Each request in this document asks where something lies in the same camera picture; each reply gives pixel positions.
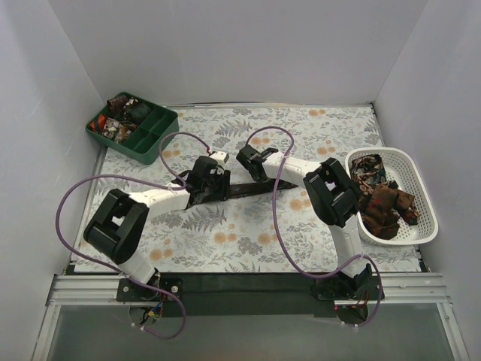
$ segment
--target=dark cloth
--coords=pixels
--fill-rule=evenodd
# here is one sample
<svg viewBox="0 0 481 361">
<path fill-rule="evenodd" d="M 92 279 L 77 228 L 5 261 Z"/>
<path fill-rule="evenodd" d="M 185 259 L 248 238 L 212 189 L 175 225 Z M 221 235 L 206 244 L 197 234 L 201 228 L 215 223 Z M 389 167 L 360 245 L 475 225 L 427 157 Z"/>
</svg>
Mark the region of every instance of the dark cloth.
<svg viewBox="0 0 481 361">
<path fill-rule="evenodd" d="M 398 234 L 399 216 L 392 211 L 393 208 L 407 224 L 417 224 L 419 212 L 413 205 L 414 196 L 399 190 L 394 180 L 386 180 L 386 170 L 379 154 L 354 159 L 351 177 L 361 193 L 359 209 L 371 234 L 382 239 L 391 239 Z"/>
</svg>

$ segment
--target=green plastic crate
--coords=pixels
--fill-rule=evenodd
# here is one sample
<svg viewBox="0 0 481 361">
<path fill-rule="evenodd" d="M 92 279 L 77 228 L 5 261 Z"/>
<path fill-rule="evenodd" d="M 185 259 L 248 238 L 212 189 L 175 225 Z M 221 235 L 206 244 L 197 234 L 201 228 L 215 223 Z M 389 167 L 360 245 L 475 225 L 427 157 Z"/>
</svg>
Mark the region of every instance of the green plastic crate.
<svg viewBox="0 0 481 361">
<path fill-rule="evenodd" d="M 120 93 L 117 96 L 126 95 L 132 97 L 132 94 Z M 116 143 L 109 138 L 104 137 L 102 134 L 93 132 L 89 124 L 98 118 L 100 114 L 103 114 L 109 118 L 119 119 L 108 110 L 105 106 L 97 115 L 85 125 L 85 130 L 89 133 L 98 143 L 106 145 L 117 152 L 125 154 L 132 159 L 135 159 L 143 164 L 152 164 L 159 156 L 159 143 L 167 134 L 179 131 L 179 121 L 177 119 L 177 113 L 170 109 L 153 104 L 138 96 L 133 96 L 140 102 L 144 102 L 149 106 L 152 111 L 149 116 L 142 122 L 139 127 L 133 131 L 132 134 L 123 142 L 123 144 Z M 167 147 L 172 138 L 165 141 L 162 150 Z"/>
</svg>

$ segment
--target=floral tablecloth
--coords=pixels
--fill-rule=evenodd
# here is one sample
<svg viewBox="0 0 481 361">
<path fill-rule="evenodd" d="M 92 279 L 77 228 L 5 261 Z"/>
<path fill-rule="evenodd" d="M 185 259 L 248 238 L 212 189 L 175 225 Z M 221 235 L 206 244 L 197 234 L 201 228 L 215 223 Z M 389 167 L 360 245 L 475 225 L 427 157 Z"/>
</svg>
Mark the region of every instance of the floral tablecloth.
<svg viewBox="0 0 481 361">
<path fill-rule="evenodd" d="M 213 149 L 230 153 L 228 168 L 233 184 L 252 182 L 235 160 L 248 135 L 267 125 L 282 126 L 295 137 L 292 156 L 324 161 L 333 156 L 342 163 L 359 147 L 380 146 L 381 137 L 369 107 L 356 108 L 186 108 L 176 109 L 180 130 L 199 135 Z M 277 131 L 258 134 L 251 141 L 258 150 L 275 147 L 284 151 L 288 138 Z M 177 136 L 164 150 L 175 171 L 190 169 L 204 152 L 195 140 Z M 109 149 L 101 173 L 123 174 L 166 184 L 172 179 L 160 160 L 142 165 Z M 99 180 L 89 218 L 112 188 L 126 192 L 147 190 L 121 180 Z M 328 227 L 315 215 L 307 193 L 284 190 L 277 203 L 280 231 L 293 259 L 304 270 L 325 272 L 337 265 Z M 414 247 L 377 247 L 363 244 L 383 272 L 420 271 Z M 95 258 L 107 260 L 85 241 L 77 247 Z M 252 196 L 164 214 L 144 228 L 140 252 L 161 272 L 295 272 L 280 249 L 272 221 L 271 195 Z M 105 271 L 77 260 L 76 272 Z"/>
</svg>

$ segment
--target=cable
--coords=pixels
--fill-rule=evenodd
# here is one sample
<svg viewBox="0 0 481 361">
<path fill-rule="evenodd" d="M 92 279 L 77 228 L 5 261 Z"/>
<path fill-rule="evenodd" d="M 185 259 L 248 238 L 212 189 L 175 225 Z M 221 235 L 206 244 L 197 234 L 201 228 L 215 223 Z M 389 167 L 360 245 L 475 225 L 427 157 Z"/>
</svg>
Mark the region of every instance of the cable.
<svg viewBox="0 0 481 361">
<path fill-rule="evenodd" d="M 74 190 L 76 190 L 79 186 L 81 186 L 82 184 L 84 183 L 87 183 L 87 182 L 90 182 L 90 181 L 93 181 L 95 179 L 100 179 L 100 178 L 117 178 L 117 179 L 123 179 L 125 181 L 131 181 L 131 182 L 136 182 L 136 183 L 140 183 L 140 184 L 145 184 L 147 186 L 151 186 L 151 187 L 155 187 L 155 188 L 159 188 L 161 190 L 184 190 L 187 186 L 187 183 L 185 182 L 185 180 L 180 177 L 172 168 L 170 168 L 168 165 L 167 165 L 167 162 L 165 161 L 164 159 L 164 156 L 162 155 L 162 145 L 164 144 L 164 142 L 171 138 L 171 137 L 174 137 L 175 135 L 188 135 L 189 137 L 192 137 L 192 138 L 195 138 L 197 139 L 198 141 L 200 141 L 206 148 L 207 148 L 207 152 L 210 153 L 210 147 L 209 145 L 203 141 L 202 139 L 200 139 L 197 135 L 193 135 L 191 133 L 188 133 L 188 132 L 175 132 L 175 133 L 171 133 L 171 134 L 168 134 L 166 135 L 161 141 L 160 141 L 160 144 L 159 144 L 159 156 L 160 156 L 160 160 L 162 161 L 162 163 L 164 164 L 164 166 L 166 167 L 166 169 L 172 173 L 173 176 L 175 176 L 176 179 L 178 179 L 180 182 L 182 182 L 182 186 L 181 187 L 166 187 L 166 186 L 163 186 L 161 184 L 156 184 L 156 183 L 152 183 L 152 182 L 149 182 L 149 181 L 146 181 L 146 180 L 141 180 L 141 179 L 136 179 L 136 178 L 133 178 L 133 177 L 127 177 L 125 175 L 116 175 L 116 174 L 99 174 L 99 175 L 93 175 L 92 177 L 87 177 L 87 178 L 84 178 L 83 180 L 80 180 L 79 182 L 77 182 L 76 184 L 74 184 L 72 187 L 70 187 L 69 190 L 67 190 L 67 192 L 65 193 L 65 195 L 62 197 L 62 199 L 60 200 L 60 203 L 59 203 L 59 207 L 57 208 L 57 212 L 56 212 L 56 215 L 55 215 L 55 230 L 56 230 L 56 233 L 57 233 L 57 236 L 59 237 L 59 240 L 60 242 L 63 244 L 63 246 L 65 248 L 67 248 L 69 251 L 71 251 L 72 253 L 84 258 L 84 259 L 87 259 L 91 262 L 94 262 L 94 263 L 98 263 L 99 265 L 103 265 L 105 267 L 108 267 L 112 270 L 114 270 L 115 272 L 118 272 L 120 274 L 122 274 L 122 271 L 120 269 L 118 269 L 117 267 L 115 267 L 114 265 L 110 265 L 104 261 L 101 261 L 100 259 L 95 259 L 91 256 L 87 256 L 86 254 L 84 253 L 81 253 L 79 250 L 76 250 L 75 248 L 73 248 L 70 244 L 68 244 L 68 242 L 65 240 L 63 234 L 62 234 L 62 231 L 60 230 L 60 215 L 62 213 L 62 209 L 63 209 L 63 206 L 65 204 L 65 201 L 67 200 L 67 198 L 72 194 L 72 192 L 74 192 Z M 133 282 L 134 284 L 137 284 L 139 286 L 142 286 L 144 288 L 147 288 L 149 290 L 153 290 L 153 291 L 156 291 L 158 293 L 161 293 L 167 297 L 170 297 L 171 299 L 173 299 L 175 302 L 177 302 L 180 306 L 180 310 L 182 311 L 182 324 L 180 325 L 179 329 L 172 335 L 162 335 L 160 333 L 157 333 L 156 331 L 154 330 L 151 330 L 151 329 L 148 329 L 147 327 L 144 327 L 143 329 L 159 338 L 163 338 L 165 340 L 170 340 L 172 338 L 175 338 L 177 337 L 183 330 L 184 326 L 186 325 L 186 318 L 187 318 L 187 313 L 186 313 L 186 308 L 184 307 L 182 301 L 180 301 L 175 295 L 173 295 L 172 293 L 168 292 L 168 291 L 165 291 L 165 290 L 161 290 L 160 288 L 157 288 L 157 287 L 153 287 L 153 286 L 149 286 L 148 284 L 143 284 L 142 282 L 140 282 L 138 279 L 132 277 L 132 276 L 128 276 L 127 277 L 131 282 Z"/>
<path fill-rule="evenodd" d="M 287 159 L 287 156 L 289 155 L 289 153 L 291 152 L 291 149 L 294 147 L 294 137 L 292 136 L 292 134 L 284 129 L 284 128 L 281 128 L 280 126 L 265 126 L 265 127 L 262 127 L 260 129 L 257 129 L 254 133 L 252 133 L 247 141 L 246 141 L 246 144 L 249 144 L 249 141 L 250 139 L 256 135 L 257 133 L 259 132 L 262 132 L 263 130 L 266 130 L 266 129 L 277 129 L 277 130 L 280 130 L 281 132 L 284 132 L 286 133 L 289 138 L 291 139 L 291 144 L 288 146 L 287 150 L 284 152 L 284 157 L 283 159 L 281 160 L 280 162 L 280 165 L 279 165 L 279 171 L 277 172 L 277 176 L 276 176 L 276 180 L 274 181 L 274 190 L 273 190 L 273 193 L 272 193 L 272 216 L 274 218 L 274 229 L 276 231 L 276 235 L 277 235 L 277 239 L 279 240 L 279 244 L 280 244 L 280 247 L 282 248 L 284 254 L 286 255 L 286 258 L 287 260 L 289 261 L 289 263 L 292 265 L 292 267 L 294 267 L 299 273 L 301 273 L 302 275 L 306 276 L 306 277 L 309 277 L 309 278 L 313 278 L 313 279 L 316 279 L 316 280 L 322 280 L 322 279 L 325 279 L 325 278 L 329 278 L 331 276 L 334 276 L 335 274 L 339 273 L 340 271 L 342 271 L 343 269 L 345 269 L 351 262 L 353 262 L 354 260 L 356 259 L 359 259 L 359 258 L 364 258 L 364 259 L 367 259 L 369 261 L 369 263 L 374 267 L 374 270 L 376 271 L 376 274 L 377 274 L 377 279 L 379 281 L 379 295 L 377 297 L 377 303 L 376 303 L 376 307 L 374 308 L 373 310 L 373 313 L 371 314 L 371 316 L 369 316 L 366 321 L 360 323 L 359 325 L 350 325 L 350 326 L 354 326 L 354 327 L 357 327 L 357 326 L 364 326 L 364 325 L 367 325 L 368 323 L 371 322 L 371 320 L 374 318 L 374 316 L 376 316 L 378 310 L 379 310 L 379 306 L 380 306 L 380 303 L 381 303 L 381 298 L 383 297 L 383 283 L 381 281 L 381 274 L 379 272 L 379 269 L 377 268 L 376 264 L 374 263 L 374 261 L 368 256 L 368 255 L 361 255 L 361 254 L 356 254 L 355 256 L 351 257 L 350 259 L 348 259 L 344 264 L 342 264 L 341 266 L 337 267 L 334 271 L 332 272 L 329 272 L 325 275 L 312 275 L 311 273 L 308 273 L 306 271 L 304 271 L 301 267 L 299 267 L 295 262 L 294 260 L 291 258 L 291 256 L 289 255 L 289 252 L 287 251 L 287 248 L 282 240 L 282 236 L 280 235 L 280 230 L 279 230 L 279 224 L 277 222 L 277 188 L 279 186 L 279 181 L 280 181 L 280 176 L 282 174 L 282 171 L 283 171 L 283 167 L 284 167 L 284 164 L 286 163 L 286 159 Z"/>
</svg>

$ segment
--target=table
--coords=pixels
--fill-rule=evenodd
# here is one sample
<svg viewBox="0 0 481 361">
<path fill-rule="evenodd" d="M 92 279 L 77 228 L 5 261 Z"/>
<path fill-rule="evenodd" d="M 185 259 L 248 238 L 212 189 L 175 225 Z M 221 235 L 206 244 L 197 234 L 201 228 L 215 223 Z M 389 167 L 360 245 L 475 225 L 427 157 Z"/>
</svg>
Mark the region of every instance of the table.
<svg viewBox="0 0 481 361">
<path fill-rule="evenodd" d="M 369 106 L 330 108 L 254 105 L 176 108 L 180 130 L 193 132 L 213 149 L 230 153 L 231 183 L 252 182 L 248 172 L 235 160 L 238 150 L 254 130 L 282 126 L 295 138 L 291 155 L 320 162 L 334 157 L 344 163 L 352 149 L 382 145 L 379 126 Z M 251 145 L 263 150 L 284 151 L 289 139 L 281 132 L 258 134 Z M 194 139 L 177 136 L 164 150 L 175 171 L 190 169 L 204 148 Z M 100 173 L 122 174 L 166 184 L 172 176 L 159 159 L 142 165 L 108 149 Z M 92 186 L 85 220 L 95 212 L 107 192 L 120 188 L 139 192 L 148 187 L 124 180 L 101 179 Z M 279 193 L 277 214 L 280 232 L 292 258 L 309 272 L 331 271 L 337 266 L 328 227 L 315 215 L 302 189 Z M 419 259 L 413 246 L 383 247 L 363 244 L 382 272 L 418 272 Z M 77 249 L 96 259 L 106 257 L 79 237 Z M 161 272 L 296 272 L 280 249 L 274 231 L 271 194 L 199 205 L 187 211 L 164 214 L 149 221 L 139 251 Z M 105 272 L 106 268 L 73 257 L 76 272 Z"/>
</svg>

